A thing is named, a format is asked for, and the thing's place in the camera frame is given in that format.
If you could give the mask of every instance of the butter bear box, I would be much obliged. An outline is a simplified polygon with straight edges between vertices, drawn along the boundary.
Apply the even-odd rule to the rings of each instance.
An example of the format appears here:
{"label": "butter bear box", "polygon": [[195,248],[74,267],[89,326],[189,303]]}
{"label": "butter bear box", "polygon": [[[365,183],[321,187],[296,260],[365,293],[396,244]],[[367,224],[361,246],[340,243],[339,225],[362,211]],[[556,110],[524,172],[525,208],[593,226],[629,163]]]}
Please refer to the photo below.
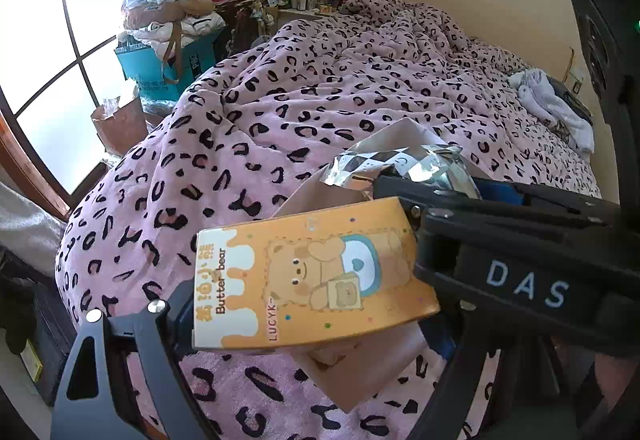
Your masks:
{"label": "butter bear box", "polygon": [[299,346],[439,310],[397,198],[198,233],[197,349]]}

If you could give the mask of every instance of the silver bolt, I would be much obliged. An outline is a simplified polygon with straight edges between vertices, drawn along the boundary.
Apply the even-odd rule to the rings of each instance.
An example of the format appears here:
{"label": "silver bolt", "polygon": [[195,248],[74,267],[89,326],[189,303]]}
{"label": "silver bolt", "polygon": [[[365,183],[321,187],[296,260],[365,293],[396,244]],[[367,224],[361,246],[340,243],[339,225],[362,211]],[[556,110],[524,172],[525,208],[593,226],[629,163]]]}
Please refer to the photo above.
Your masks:
{"label": "silver bolt", "polygon": [[441,207],[430,207],[429,214],[431,216],[441,216],[443,218],[449,218],[450,216],[453,216],[453,211],[449,209],[443,209]]}
{"label": "silver bolt", "polygon": [[468,312],[473,312],[476,309],[476,305],[474,305],[473,303],[470,303],[469,301],[465,301],[464,299],[461,299],[460,308]]}
{"label": "silver bolt", "polygon": [[162,301],[162,299],[154,299],[146,306],[146,309],[149,310],[152,314],[159,314],[160,312],[163,312],[165,308],[166,302]]}
{"label": "silver bolt", "polygon": [[102,317],[102,310],[94,308],[86,313],[86,320],[90,323],[97,323]]}

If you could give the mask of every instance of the checkered foil packaging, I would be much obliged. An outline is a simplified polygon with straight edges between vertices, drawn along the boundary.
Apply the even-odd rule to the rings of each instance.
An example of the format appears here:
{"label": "checkered foil packaging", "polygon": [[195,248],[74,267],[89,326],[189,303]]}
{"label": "checkered foil packaging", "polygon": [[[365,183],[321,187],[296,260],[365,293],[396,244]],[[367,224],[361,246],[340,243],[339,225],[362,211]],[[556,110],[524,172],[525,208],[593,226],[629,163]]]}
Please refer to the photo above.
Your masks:
{"label": "checkered foil packaging", "polygon": [[480,198],[478,188],[466,171],[460,146],[422,145],[390,151],[345,151],[334,158],[320,181],[364,192],[372,197],[373,182],[380,173],[391,169],[396,174],[440,189]]}

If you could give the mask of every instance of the blue box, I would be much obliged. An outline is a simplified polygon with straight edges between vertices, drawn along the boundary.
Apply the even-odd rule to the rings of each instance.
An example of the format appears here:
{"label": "blue box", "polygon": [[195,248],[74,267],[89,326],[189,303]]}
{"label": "blue box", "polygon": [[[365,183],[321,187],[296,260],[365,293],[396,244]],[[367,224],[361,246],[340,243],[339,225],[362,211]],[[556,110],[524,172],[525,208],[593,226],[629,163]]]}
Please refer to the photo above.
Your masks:
{"label": "blue box", "polygon": [[[127,78],[134,79],[140,95],[150,100],[178,100],[182,92],[202,73],[216,64],[213,44],[222,32],[215,30],[182,49],[182,76],[177,84],[167,84],[162,78],[162,61],[154,50],[140,42],[114,50]],[[164,69],[170,79],[177,79],[175,62]]]}

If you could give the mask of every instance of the bed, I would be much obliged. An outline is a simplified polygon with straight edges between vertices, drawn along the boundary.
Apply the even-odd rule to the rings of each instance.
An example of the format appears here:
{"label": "bed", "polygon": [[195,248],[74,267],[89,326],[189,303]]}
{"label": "bed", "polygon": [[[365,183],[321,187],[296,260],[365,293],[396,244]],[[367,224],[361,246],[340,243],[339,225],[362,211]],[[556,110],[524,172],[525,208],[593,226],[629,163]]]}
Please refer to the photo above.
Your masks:
{"label": "bed", "polygon": [[[167,298],[193,277],[200,229],[268,218],[337,153],[403,117],[461,146],[491,178],[600,196],[588,163],[508,87],[527,68],[513,53],[423,3],[349,0],[342,12],[286,24],[208,70],[78,205],[56,257],[76,325],[93,308],[122,315]],[[135,363],[141,411],[161,428]],[[425,351],[348,415],[288,356],[199,353],[180,366],[223,436],[324,439],[403,438],[444,364]]]}

